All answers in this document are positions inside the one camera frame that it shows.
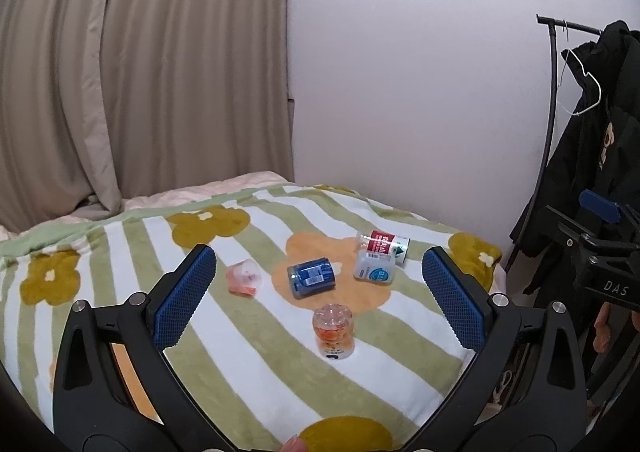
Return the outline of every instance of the white wire hanger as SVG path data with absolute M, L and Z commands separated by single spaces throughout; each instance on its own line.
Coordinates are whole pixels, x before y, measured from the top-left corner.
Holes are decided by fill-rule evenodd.
M 593 79 L 594 82 L 596 82 L 596 85 L 598 86 L 598 101 L 596 103 L 594 103 L 593 105 L 579 111 L 579 112 L 571 112 L 569 111 L 569 109 L 567 109 L 564 105 L 560 104 L 557 100 L 556 103 L 558 103 L 560 105 L 560 107 L 562 107 L 566 112 L 568 112 L 571 116 L 581 116 L 582 114 L 584 114 L 585 112 L 591 111 L 591 109 L 596 108 L 597 106 L 600 105 L 600 102 L 602 101 L 602 87 L 600 86 L 600 83 L 596 80 L 596 77 L 593 76 L 591 74 L 590 71 L 585 71 L 584 70 L 584 65 L 582 64 L 582 61 L 578 58 L 578 55 L 574 53 L 574 50 L 571 49 L 569 47 L 569 28 L 566 25 L 566 19 L 564 20 L 564 26 L 562 27 L 562 29 L 564 29 L 564 31 L 566 32 L 566 43 L 567 43 L 567 50 L 569 51 L 569 53 L 571 53 L 575 59 L 578 61 L 578 64 L 580 64 L 580 67 L 582 68 L 582 75 L 585 77 L 591 77 L 591 79 Z M 562 75 L 564 75 L 564 69 L 566 68 L 566 59 L 569 58 L 568 56 L 564 59 L 564 65 L 562 66 L 562 72 L 560 73 L 560 81 L 558 83 L 558 86 L 556 87 L 556 95 L 558 93 L 558 90 L 560 89 L 560 86 L 562 85 Z

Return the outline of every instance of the blanket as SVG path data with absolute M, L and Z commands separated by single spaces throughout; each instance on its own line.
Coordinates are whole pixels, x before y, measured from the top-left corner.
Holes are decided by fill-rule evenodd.
M 353 279 L 359 230 L 411 238 L 390 285 Z M 277 450 L 294 434 L 306 436 L 312 451 L 337 450 L 331 440 L 344 433 L 366 441 L 354 445 L 360 450 L 406 442 L 470 358 L 422 280 L 423 253 L 442 246 L 480 281 L 500 257 L 478 238 L 353 191 L 292 184 L 48 226 L 4 242 L 0 358 L 45 423 L 52 427 L 52 375 L 72 302 L 83 298 L 98 307 L 148 292 L 199 242 L 216 252 L 216 277 L 165 355 L 203 411 L 246 450 Z M 319 257 L 336 271 L 335 291 L 295 299 L 287 267 Z M 247 258 L 262 276 L 254 298 L 226 286 L 226 269 Z M 355 351 L 345 360 L 318 352 L 311 319 L 326 302 L 354 312 Z M 135 387 L 126 352 L 116 356 L 138 409 L 157 418 Z

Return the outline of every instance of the wall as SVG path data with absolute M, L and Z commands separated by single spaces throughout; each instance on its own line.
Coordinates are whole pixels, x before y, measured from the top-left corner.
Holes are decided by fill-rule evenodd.
M 508 250 L 546 129 L 536 13 L 640 27 L 640 0 L 289 0 L 296 180 L 355 188 Z M 573 109 L 578 96 L 567 73 L 559 101 Z M 567 120 L 559 108 L 560 129 Z

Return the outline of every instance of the beige curtain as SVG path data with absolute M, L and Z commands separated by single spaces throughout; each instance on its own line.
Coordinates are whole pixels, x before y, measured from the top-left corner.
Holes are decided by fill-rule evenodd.
M 286 0 L 0 0 L 0 225 L 292 178 Z

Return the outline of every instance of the clothing rack bar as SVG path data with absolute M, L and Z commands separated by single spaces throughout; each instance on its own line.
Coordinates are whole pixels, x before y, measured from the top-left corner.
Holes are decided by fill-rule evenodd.
M 540 194 L 540 187 L 542 186 L 542 178 L 545 175 L 546 164 L 549 160 L 549 152 L 551 151 L 551 142 L 554 136 L 554 124 L 556 122 L 556 101 L 558 92 L 558 45 L 556 44 L 556 28 L 577 29 L 579 31 L 585 31 L 598 36 L 602 33 L 602 30 L 600 29 L 576 24 L 575 22 L 567 22 L 564 19 L 560 20 L 551 17 L 540 17 L 537 14 L 536 19 L 539 24 L 546 24 L 549 28 L 549 40 L 551 41 L 551 100 L 549 101 L 549 116 L 546 122 L 545 147 L 542 151 L 542 160 L 540 161 L 538 179 L 536 180 L 536 186 L 533 189 L 533 196 L 531 196 L 531 200 L 527 206 L 527 213 L 524 216 L 522 228 L 518 232 L 518 237 L 514 242 L 513 250 L 511 251 L 511 255 L 509 255 L 507 264 L 504 267 L 505 272 L 508 272 L 511 269 L 518 253 L 520 252 L 520 243 L 522 242 L 524 233 L 529 226 L 529 222 L 533 215 L 533 209 L 536 205 L 536 201 L 538 200 L 538 195 Z
M 591 33 L 594 35 L 601 35 L 602 30 L 597 28 L 592 28 L 591 26 L 584 26 L 582 24 L 576 24 L 575 22 L 567 22 L 564 19 L 551 18 L 551 17 L 540 17 L 536 15 L 539 24 L 546 24 L 548 26 L 556 26 L 560 28 L 564 28 L 565 26 L 569 29 L 577 29 L 579 31 L 585 31 L 587 33 Z

